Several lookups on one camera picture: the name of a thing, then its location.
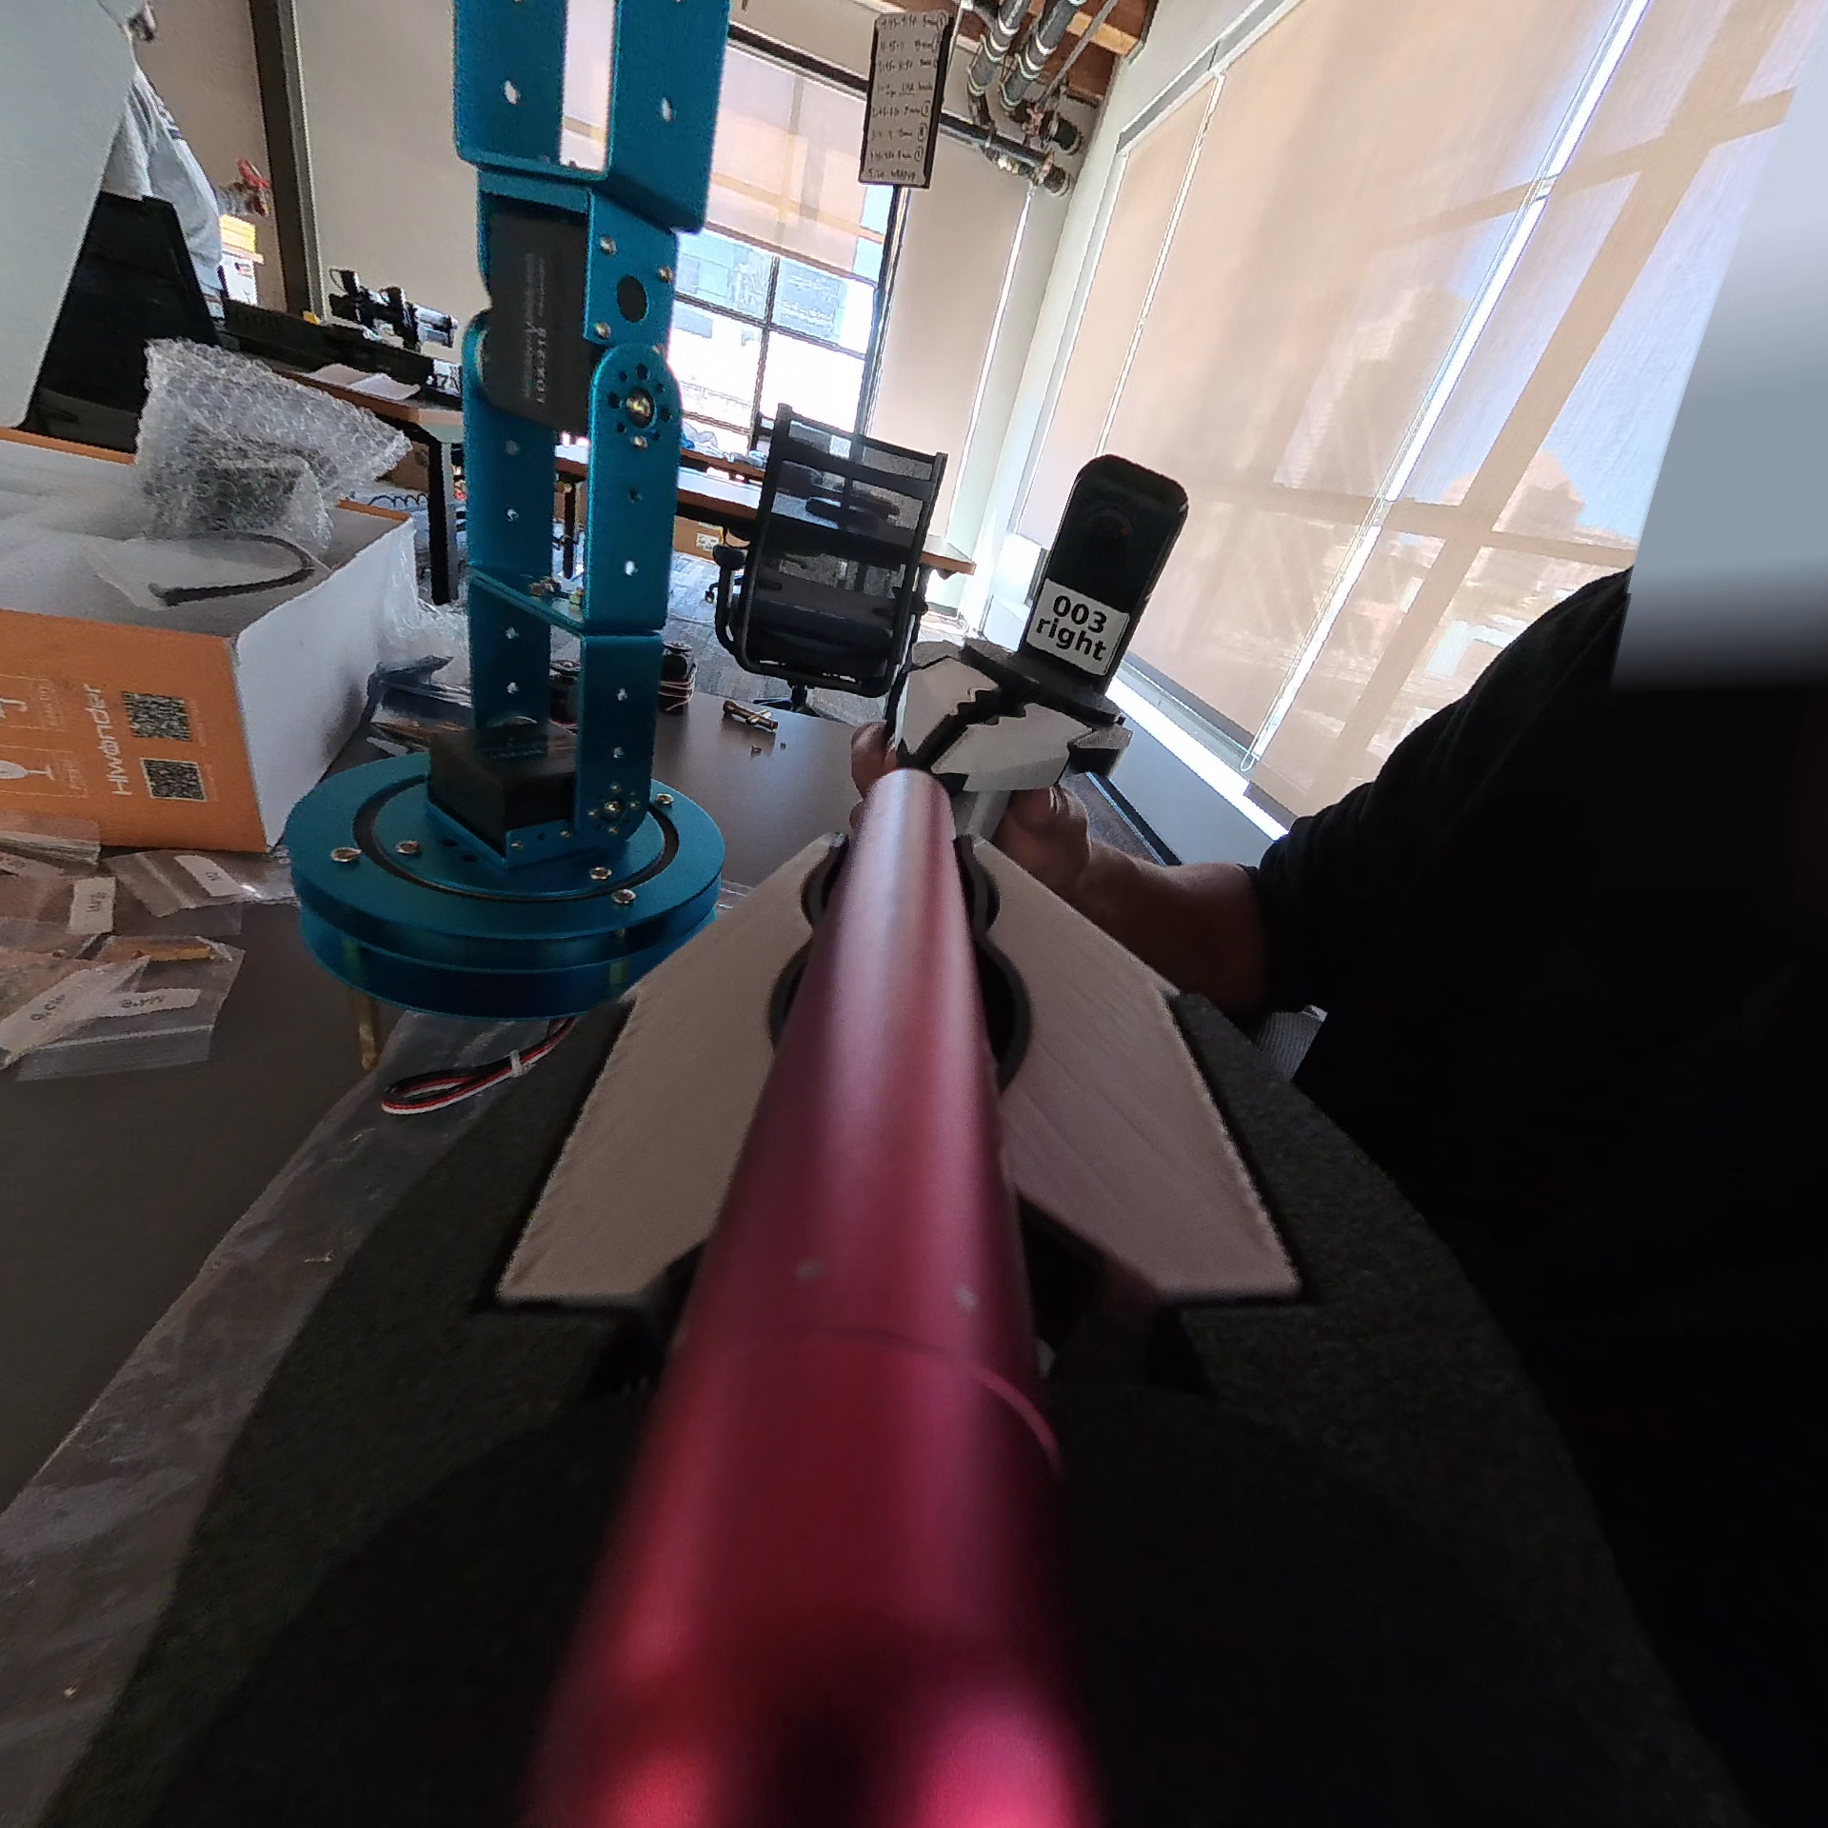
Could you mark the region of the bubble wrap bundle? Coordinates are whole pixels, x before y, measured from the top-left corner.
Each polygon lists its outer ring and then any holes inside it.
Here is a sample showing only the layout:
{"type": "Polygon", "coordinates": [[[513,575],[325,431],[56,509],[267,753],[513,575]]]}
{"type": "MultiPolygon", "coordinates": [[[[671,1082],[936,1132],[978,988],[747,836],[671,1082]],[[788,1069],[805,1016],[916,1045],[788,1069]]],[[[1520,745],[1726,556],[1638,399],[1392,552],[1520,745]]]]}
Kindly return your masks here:
{"type": "Polygon", "coordinates": [[[145,349],[135,472],[152,538],[273,535],[320,559],[331,509],[407,439],[373,412],[190,340],[145,349]]]}

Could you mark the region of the large beige roller blind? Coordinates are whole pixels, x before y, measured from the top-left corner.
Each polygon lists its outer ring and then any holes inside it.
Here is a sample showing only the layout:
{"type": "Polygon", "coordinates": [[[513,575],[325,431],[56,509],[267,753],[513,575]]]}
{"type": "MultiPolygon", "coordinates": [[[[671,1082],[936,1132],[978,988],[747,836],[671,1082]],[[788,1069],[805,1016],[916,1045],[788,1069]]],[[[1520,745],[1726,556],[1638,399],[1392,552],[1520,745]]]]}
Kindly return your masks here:
{"type": "Polygon", "coordinates": [[[1294,5],[1194,105],[1103,432],[1132,654],[1291,812],[1624,568],[1824,5],[1294,5]]]}

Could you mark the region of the wooden office table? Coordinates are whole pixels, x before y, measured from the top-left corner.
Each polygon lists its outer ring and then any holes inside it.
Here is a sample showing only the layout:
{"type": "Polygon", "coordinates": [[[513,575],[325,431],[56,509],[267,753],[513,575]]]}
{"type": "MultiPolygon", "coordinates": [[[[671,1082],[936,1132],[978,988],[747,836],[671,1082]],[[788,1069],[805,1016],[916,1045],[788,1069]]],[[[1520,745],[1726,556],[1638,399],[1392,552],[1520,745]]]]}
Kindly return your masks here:
{"type": "MultiPolygon", "coordinates": [[[[587,478],[587,443],[559,442],[554,467],[565,482],[583,486],[587,478]]],[[[755,476],[702,469],[690,464],[677,469],[677,518],[737,530],[752,527],[759,507],[762,480],[755,476]]],[[[968,552],[933,534],[924,540],[923,561],[947,577],[970,577],[974,573],[968,552]]]]}

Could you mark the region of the red metal screwdriver handle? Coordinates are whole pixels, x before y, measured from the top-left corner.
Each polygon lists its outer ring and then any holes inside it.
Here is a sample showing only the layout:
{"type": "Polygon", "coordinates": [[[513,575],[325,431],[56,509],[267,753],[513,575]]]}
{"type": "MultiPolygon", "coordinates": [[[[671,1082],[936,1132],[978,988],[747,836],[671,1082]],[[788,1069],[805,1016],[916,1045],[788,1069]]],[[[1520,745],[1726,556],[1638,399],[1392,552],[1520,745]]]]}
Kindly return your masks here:
{"type": "Polygon", "coordinates": [[[813,932],[525,1824],[1100,1824],[945,789],[813,932]]]}

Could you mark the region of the ceiling pipes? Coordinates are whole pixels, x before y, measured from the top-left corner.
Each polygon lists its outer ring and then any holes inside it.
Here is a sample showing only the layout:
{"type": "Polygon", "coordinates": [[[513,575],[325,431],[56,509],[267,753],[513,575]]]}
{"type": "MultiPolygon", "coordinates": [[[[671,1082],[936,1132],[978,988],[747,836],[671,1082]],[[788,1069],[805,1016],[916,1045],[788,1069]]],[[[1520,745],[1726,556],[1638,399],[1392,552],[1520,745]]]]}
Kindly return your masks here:
{"type": "Polygon", "coordinates": [[[1064,196],[1096,108],[1152,31],[1158,3],[952,5],[952,66],[965,74],[966,139],[1031,189],[1064,196]]]}

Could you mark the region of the narrow beige roller blind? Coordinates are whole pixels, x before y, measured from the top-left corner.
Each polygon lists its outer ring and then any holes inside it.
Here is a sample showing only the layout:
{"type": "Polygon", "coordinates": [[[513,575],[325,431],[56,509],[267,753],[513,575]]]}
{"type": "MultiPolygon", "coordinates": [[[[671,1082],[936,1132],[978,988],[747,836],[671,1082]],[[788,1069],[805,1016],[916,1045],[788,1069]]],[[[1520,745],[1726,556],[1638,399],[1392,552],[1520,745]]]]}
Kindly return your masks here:
{"type": "Polygon", "coordinates": [[[1116,391],[1172,232],[1219,76],[1206,76],[1135,134],[1111,167],[1100,234],[1067,327],[1014,530],[1049,543],[1067,493],[1105,443],[1116,391]]]}

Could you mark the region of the black mesh office chair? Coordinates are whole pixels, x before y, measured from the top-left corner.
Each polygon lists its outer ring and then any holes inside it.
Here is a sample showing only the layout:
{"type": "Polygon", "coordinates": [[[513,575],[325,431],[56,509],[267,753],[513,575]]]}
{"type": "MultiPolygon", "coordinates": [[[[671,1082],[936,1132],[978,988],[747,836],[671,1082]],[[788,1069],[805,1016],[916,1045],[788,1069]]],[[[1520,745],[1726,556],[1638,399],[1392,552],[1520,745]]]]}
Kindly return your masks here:
{"type": "Polygon", "coordinates": [[[745,672],[890,691],[924,614],[923,556],[947,457],[864,438],[779,404],[757,523],[717,548],[717,635],[745,672]]]}

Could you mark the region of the pile of small plastic bags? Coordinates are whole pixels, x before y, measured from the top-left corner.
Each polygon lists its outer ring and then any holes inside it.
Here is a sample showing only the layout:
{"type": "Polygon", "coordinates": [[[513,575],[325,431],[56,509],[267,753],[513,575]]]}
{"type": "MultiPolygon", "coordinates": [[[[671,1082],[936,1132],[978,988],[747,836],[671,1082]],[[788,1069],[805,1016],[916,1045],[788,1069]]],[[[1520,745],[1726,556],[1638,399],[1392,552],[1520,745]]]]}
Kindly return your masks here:
{"type": "Polygon", "coordinates": [[[211,1056],[242,966],[261,860],[104,852],[93,823],[2,819],[2,1065],[20,1080],[187,1067],[211,1056]]]}

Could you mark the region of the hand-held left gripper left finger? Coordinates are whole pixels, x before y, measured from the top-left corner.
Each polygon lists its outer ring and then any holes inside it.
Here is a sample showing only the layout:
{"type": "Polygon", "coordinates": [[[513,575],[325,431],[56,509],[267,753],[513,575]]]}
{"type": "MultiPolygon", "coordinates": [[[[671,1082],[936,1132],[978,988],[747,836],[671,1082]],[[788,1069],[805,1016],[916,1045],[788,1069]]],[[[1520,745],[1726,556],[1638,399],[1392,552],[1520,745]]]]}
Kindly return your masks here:
{"type": "Polygon", "coordinates": [[[813,837],[626,996],[626,1021],[496,1285],[510,1307],[652,1309],[702,1245],[765,1084],[770,999],[811,927],[813,837]]]}

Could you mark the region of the black monitor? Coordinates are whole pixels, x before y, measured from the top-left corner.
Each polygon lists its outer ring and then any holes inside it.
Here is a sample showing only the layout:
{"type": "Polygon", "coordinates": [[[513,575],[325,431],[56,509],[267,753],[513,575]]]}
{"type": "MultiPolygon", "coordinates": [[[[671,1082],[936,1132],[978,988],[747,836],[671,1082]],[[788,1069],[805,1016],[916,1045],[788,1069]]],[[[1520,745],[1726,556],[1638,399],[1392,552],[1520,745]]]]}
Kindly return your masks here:
{"type": "Polygon", "coordinates": [[[137,419],[145,406],[145,349],[157,340],[219,346],[177,212],[158,198],[101,193],[82,234],[50,349],[36,371],[30,422],[54,406],[96,406],[137,419]]]}

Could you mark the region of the paned window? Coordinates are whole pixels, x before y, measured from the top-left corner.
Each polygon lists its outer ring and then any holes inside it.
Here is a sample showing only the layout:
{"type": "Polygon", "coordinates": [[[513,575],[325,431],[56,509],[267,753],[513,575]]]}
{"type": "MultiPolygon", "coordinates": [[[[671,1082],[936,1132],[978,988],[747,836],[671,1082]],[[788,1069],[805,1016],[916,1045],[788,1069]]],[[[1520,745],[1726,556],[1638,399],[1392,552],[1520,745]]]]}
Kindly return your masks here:
{"type": "Polygon", "coordinates": [[[834,271],[732,234],[685,234],[671,366],[690,443],[749,457],[779,404],[854,427],[880,265],[880,241],[860,241],[854,270],[834,271]]]}

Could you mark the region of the person's right forearm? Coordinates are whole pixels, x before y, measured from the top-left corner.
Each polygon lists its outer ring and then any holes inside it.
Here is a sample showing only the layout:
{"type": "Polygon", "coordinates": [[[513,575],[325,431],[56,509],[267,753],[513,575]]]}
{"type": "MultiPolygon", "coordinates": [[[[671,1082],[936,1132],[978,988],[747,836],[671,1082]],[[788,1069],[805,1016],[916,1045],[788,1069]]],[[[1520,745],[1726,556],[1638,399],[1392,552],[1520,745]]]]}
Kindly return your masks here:
{"type": "Polygon", "coordinates": [[[1228,1015],[1609,996],[1633,904],[1598,789],[1628,601],[1631,573],[1573,592],[1257,863],[1130,865],[1105,930],[1228,1015]]]}

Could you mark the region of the clear plastic sheet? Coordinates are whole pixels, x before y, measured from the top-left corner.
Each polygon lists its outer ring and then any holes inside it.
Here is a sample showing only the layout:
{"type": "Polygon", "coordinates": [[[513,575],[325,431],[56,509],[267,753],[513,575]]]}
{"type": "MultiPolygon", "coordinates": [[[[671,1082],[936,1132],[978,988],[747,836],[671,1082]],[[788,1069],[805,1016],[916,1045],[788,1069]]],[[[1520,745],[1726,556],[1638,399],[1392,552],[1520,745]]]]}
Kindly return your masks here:
{"type": "Polygon", "coordinates": [[[190,1288],[4,1511],[4,1683],[50,1667],[53,1698],[101,1685],[152,1630],[227,1458],[292,1338],[380,1209],[516,1090],[431,1116],[380,1112],[380,1086],[502,1056],[528,1023],[404,1016],[227,1232],[190,1288]]]}

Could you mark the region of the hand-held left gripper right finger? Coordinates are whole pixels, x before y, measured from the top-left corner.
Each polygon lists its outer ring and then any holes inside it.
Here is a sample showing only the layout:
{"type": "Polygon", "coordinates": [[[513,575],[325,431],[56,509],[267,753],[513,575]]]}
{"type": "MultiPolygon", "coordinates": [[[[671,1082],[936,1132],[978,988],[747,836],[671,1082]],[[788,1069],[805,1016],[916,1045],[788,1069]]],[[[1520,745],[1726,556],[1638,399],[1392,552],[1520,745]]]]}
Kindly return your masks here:
{"type": "Polygon", "coordinates": [[[985,840],[966,845],[1031,1015],[1002,1094],[1017,1193],[1096,1253],[1111,1313],[1296,1296],[1169,982],[985,840]]]}

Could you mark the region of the hanging paper sign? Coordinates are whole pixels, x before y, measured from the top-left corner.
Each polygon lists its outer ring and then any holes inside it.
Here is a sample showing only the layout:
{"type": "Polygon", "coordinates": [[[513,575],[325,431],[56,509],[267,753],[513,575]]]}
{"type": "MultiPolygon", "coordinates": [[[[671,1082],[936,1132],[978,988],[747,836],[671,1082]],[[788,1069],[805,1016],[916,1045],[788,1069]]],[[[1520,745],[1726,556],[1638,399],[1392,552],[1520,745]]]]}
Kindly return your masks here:
{"type": "Polygon", "coordinates": [[[888,10],[875,21],[857,181],[924,189],[945,115],[953,12],[888,10]]]}

